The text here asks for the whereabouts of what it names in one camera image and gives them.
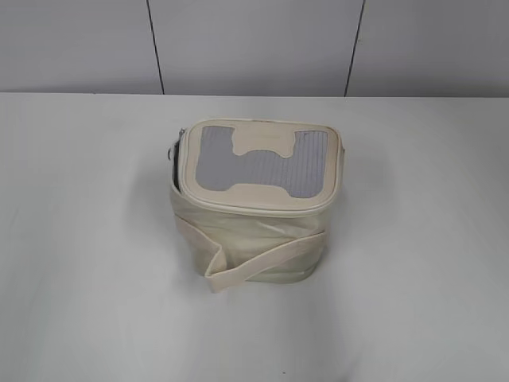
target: gray panel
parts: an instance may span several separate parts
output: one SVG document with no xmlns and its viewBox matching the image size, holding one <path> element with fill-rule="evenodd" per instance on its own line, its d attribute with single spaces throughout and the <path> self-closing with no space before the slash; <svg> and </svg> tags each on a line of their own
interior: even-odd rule
<svg viewBox="0 0 509 382">
<path fill-rule="evenodd" d="M 2 0 L 0 91 L 160 94 L 144 0 Z"/>
<path fill-rule="evenodd" d="M 342 96 L 362 0 L 150 0 L 168 94 Z"/>
<path fill-rule="evenodd" d="M 349 96 L 509 96 L 507 0 L 367 1 Z"/>
<path fill-rule="evenodd" d="M 230 127 L 208 126 L 201 136 L 196 181 L 204 189 L 225 191 L 233 185 L 277 185 L 291 197 L 315 197 L 324 186 L 327 134 L 323 131 L 295 133 L 290 158 L 273 151 L 233 153 Z"/>
</svg>

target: beige bag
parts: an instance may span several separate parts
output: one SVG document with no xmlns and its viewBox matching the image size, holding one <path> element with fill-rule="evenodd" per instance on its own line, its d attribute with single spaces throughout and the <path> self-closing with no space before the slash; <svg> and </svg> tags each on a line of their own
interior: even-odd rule
<svg viewBox="0 0 509 382">
<path fill-rule="evenodd" d="M 181 131 L 169 158 L 177 228 L 213 291 L 314 271 L 341 187 L 344 149 L 332 128 L 213 119 Z"/>
</svg>

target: bag handle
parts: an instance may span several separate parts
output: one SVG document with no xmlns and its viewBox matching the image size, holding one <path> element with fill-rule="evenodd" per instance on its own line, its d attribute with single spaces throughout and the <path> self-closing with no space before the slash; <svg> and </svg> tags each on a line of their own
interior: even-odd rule
<svg viewBox="0 0 509 382">
<path fill-rule="evenodd" d="M 238 285 L 258 273 L 303 255 L 313 248 L 323 245 L 326 237 L 326 233 L 322 232 L 296 239 L 265 251 L 235 268 L 227 269 L 227 258 L 221 244 L 210 239 L 200 229 L 179 216 L 175 216 L 175 221 L 177 229 L 190 244 L 198 250 L 206 251 L 212 255 L 211 262 L 205 271 L 205 278 L 214 292 Z"/>
</svg>

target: cooler bag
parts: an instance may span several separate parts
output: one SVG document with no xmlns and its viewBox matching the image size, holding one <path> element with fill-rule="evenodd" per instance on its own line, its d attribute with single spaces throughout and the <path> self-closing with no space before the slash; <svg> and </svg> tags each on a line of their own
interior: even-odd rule
<svg viewBox="0 0 509 382">
<path fill-rule="evenodd" d="M 343 172 L 332 128 L 211 119 L 182 130 L 169 159 L 177 229 L 213 291 L 314 271 Z"/>
</svg>

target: white wall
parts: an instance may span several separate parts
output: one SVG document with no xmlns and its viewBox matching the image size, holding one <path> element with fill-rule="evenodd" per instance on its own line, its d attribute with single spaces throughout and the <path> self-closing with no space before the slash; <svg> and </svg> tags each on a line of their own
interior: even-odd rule
<svg viewBox="0 0 509 382">
<path fill-rule="evenodd" d="M 167 94 L 342 96 L 362 0 L 150 0 Z"/>
<path fill-rule="evenodd" d="M 363 0 L 149 0 L 167 94 L 341 96 Z M 508 0 L 366 0 L 349 96 L 509 96 Z M 0 92 L 161 93 L 146 0 L 0 1 Z"/>
<path fill-rule="evenodd" d="M 1 0 L 1 92 L 161 93 L 144 0 Z"/>
<path fill-rule="evenodd" d="M 509 96 L 508 0 L 367 0 L 349 96 Z"/>
</svg>

